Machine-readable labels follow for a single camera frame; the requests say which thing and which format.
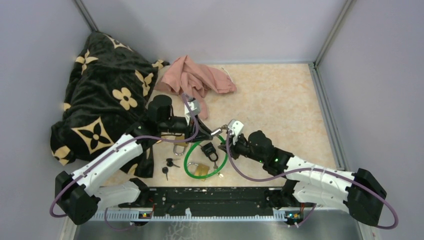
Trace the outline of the black padlock with keys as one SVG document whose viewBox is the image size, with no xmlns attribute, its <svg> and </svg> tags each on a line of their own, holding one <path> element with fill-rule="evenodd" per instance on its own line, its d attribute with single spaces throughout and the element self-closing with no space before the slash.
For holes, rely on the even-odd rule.
<svg viewBox="0 0 424 240">
<path fill-rule="evenodd" d="M 202 145 L 200 149 L 211 162 L 218 161 L 219 156 L 212 142 Z"/>
</svg>

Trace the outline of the brass padlock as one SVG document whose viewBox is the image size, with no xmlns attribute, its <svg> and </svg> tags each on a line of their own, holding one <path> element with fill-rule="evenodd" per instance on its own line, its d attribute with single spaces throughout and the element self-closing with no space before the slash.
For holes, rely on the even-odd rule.
<svg viewBox="0 0 424 240">
<path fill-rule="evenodd" d="M 183 140 L 185 136 L 182 133 L 165 133 L 161 135 L 162 138 L 166 137 L 173 137 L 174 140 Z M 177 142 L 173 144 L 173 153 L 176 156 L 182 156 L 188 147 L 188 144 L 186 142 Z"/>
<path fill-rule="evenodd" d="M 190 171 L 190 167 L 195 167 L 194 172 Z M 203 163 L 189 162 L 186 164 L 184 169 L 189 177 L 201 181 L 205 181 L 213 176 L 218 176 L 219 178 L 224 177 L 224 175 L 218 171 L 210 172 L 211 168 Z"/>
</svg>

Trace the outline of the green cable lock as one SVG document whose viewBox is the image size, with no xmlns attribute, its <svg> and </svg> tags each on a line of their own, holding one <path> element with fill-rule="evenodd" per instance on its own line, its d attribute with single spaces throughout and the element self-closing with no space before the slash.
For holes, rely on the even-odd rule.
<svg viewBox="0 0 424 240">
<path fill-rule="evenodd" d="M 186 173 L 185 170 L 185 166 L 188 163 L 198 163 L 198 164 L 205 164 L 207 166 L 210 167 L 209 172 L 220 172 L 222 173 L 223 168 L 227 165 L 228 163 L 228 155 L 225 154 L 220 154 L 218 153 L 218 147 L 217 147 L 217 143 L 222 143 L 225 144 L 226 140 L 225 138 L 222 136 L 222 132 L 227 128 L 226 125 L 221 126 L 220 128 L 218 128 L 217 130 L 214 131 L 214 133 L 212 134 L 212 136 L 214 137 L 214 140 L 206 140 L 206 141 L 198 141 L 192 144 L 192 146 L 189 148 L 188 152 L 186 153 L 185 157 L 184 157 L 184 172 Z M 210 161 L 202 152 L 201 150 L 201 146 L 212 142 L 215 149 L 216 149 L 216 153 L 218 155 L 218 160 L 216 162 L 212 162 Z M 191 166 L 189 169 L 192 173 L 195 170 L 194 166 Z"/>
</svg>

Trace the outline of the black-headed key bunch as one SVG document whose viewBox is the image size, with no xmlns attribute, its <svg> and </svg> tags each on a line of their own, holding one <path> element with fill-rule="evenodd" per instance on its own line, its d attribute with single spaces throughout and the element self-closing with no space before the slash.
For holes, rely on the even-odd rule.
<svg viewBox="0 0 424 240">
<path fill-rule="evenodd" d="M 176 160 L 177 160 L 176 158 L 167 158 L 165 160 L 165 162 L 166 162 L 165 166 L 161 169 L 162 173 L 165 174 L 167 181 L 169 180 L 169 178 L 168 178 L 169 168 L 172 168 L 172 167 L 180 168 L 179 165 L 174 163 L 174 161 L 176 161 Z"/>
</svg>

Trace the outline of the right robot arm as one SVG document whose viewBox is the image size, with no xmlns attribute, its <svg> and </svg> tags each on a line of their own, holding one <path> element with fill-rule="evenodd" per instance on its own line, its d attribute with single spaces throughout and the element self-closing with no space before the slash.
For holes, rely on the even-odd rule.
<svg viewBox="0 0 424 240">
<path fill-rule="evenodd" d="M 386 200 L 386 190 L 370 171 L 364 168 L 356 172 L 343 171 L 314 164 L 275 147 L 260 130 L 248 137 L 231 130 L 219 148 L 244 179 L 269 182 L 285 178 L 286 183 L 291 184 L 281 193 L 287 206 L 311 203 L 332 207 L 348 213 L 362 224 L 380 229 L 383 229 L 379 224 L 383 208 L 393 209 Z M 253 178 L 246 175 L 234 162 L 240 156 L 260 163 L 270 176 Z"/>
</svg>

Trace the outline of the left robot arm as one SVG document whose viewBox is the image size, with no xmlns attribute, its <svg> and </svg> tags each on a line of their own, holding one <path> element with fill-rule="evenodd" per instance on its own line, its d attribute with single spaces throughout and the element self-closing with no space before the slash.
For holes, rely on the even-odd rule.
<svg viewBox="0 0 424 240">
<path fill-rule="evenodd" d="M 172 99 L 157 95 L 144 114 L 97 158 L 71 174 L 63 171 L 55 178 L 55 198 L 49 213 L 54 218 L 69 217 L 76 225 L 90 220 L 97 211 L 122 204 L 144 207 L 149 203 L 149 188 L 137 178 L 121 185 L 103 186 L 116 171 L 142 155 L 158 141 L 162 133 L 182 134 L 183 143 L 211 140 L 212 135 L 200 120 L 199 101 L 182 95 L 184 116 L 173 115 Z"/>
</svg>

